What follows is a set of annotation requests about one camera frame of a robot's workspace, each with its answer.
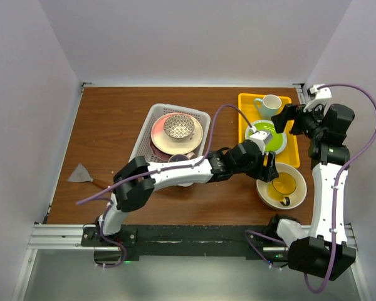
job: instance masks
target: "beige plate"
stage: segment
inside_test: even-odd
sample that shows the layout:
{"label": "beige plate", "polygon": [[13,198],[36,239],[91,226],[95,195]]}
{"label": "beige plate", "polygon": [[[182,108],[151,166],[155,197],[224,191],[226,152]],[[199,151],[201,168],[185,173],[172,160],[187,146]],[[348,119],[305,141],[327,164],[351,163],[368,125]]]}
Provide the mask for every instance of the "beige plate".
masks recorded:
{"label": "beige plate", "polygon": [[169,137],[164,130],[155,130],[159,129],[160,127],[163,129],[163,125],[167,117],[170,115],[179,114],[179,113],[171,113],[164,116],[161,116],[156,122],[153,124],[152,131],[150,133],[150,138],[152,139],[154,145],[165,152],[166,154],[176,155],[176,154],[188,154],[196,149],[199,144],[201,144],[203,139],[203,129],[199,121],[190,116],[190,118],[195,123],[195,129],[192,133],[192,136],[187,138],[184,141],[176,141],[175,139]]}
{"label": "beige plate", "polygon": [[258,190],[259,196],[266,205],[275,209],[289,210],[298,207],[306,196],[307,188],[305,179],[299,171],[285,163],[277,162],[276,169],[278,172],[287,172],[288,174],[291,174],[296,181],[296,189],[290,194],[291,204],[289,206],[283,206],[279,201],[272,199],[268,194],[269,183],[256,180],[256,189]]}

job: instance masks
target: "wooden table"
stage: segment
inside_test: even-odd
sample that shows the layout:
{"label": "wooden table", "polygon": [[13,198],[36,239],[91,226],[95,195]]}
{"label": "wooden table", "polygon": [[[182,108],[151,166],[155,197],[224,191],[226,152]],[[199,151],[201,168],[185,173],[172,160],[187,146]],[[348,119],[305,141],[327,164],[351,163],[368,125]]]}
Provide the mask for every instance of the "wooden table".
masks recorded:
{"label": "wooden table", "polygon": [[[49,224],[92,222],[105,209],[104,201],[76,206],[75,201],[99,192],[91,183],[67,182],[82,163],[90,174],[107,182],[127,162],[150,107],[170,103],[207,112],[212,118],[218,107],[238,103],[239,93],[275,94],[298,103],[294,88],[86,88],[76,116],[70,143],[48,216]],[[220,114],[212,149],[238,142],[238,115],[227,108]],[[310,224],[313,180],[307,156],[308,139],[299,136],[300,172],[308,195],[289,211],[278,211],[260,200],[255,180],[245,175],[226,182],[168,187],[153,193],[140,210],[129,214],[129,224],[267,224],[276,213],[286,213]]]}

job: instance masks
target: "metal spatula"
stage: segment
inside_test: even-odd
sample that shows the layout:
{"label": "metal spatula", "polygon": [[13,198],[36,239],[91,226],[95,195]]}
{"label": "metal spatula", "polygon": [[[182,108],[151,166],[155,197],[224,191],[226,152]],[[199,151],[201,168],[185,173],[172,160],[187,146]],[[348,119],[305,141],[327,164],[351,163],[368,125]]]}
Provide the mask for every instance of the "metal spatula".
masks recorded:
{"label": "metal spatula", "polygon": [[93,185],[98,186],[99,188],[106,189],[110,185],[106,182],[103,182],[98,179],[92,179],[87,169],[82,165],[78,164],[76,169],[70,175],[67,180],[68,182],[91,182]]}

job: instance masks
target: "green plate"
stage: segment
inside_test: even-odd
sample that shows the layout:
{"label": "green plate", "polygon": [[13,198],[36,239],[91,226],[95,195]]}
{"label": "green plate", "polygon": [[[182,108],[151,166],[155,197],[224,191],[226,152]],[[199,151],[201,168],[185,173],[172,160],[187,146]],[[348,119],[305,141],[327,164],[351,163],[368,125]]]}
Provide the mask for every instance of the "green plate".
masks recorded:
{"label": "green plate", "polygon": [[[273,135],[273,138],[266,146],[266,152],[275,152],[276,154],[279,154],[286,148],[287,146],[286,134],[285,133],[277,134],[272,121],[257,120],[257,121],[252,122],[252,125],[255,126],[257,130],[268,130]],[[249,136],[250,136],[249,127],[247,127],[245,131],[245,139],[248,139]]]}

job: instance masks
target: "white wall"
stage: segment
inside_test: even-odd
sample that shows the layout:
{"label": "white wall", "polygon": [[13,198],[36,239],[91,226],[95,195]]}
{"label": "white wall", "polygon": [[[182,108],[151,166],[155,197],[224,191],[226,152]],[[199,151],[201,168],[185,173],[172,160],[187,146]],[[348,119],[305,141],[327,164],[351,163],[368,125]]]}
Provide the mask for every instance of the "white wall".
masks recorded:
{"label": "white wall", "polygon": [[305,82],[350,0],[40,0],[71,67],[104,85]]}
{"label": "white wall", "polygon": [[[353,0],[308,84],[351,82],[376,98],[376,1]],[[346,88],[332,88],[335,102],[355,111],[346,140],[352,154],[370,138],[375,113],[368,100]],[[359,257],[376,300],[376,143],[351,165],[345,190],[347,221],[353,224]]]}
{"label": "white wall", "polygon": [[0,0],[0,300],[56,185],[78,81],[37,0]]}

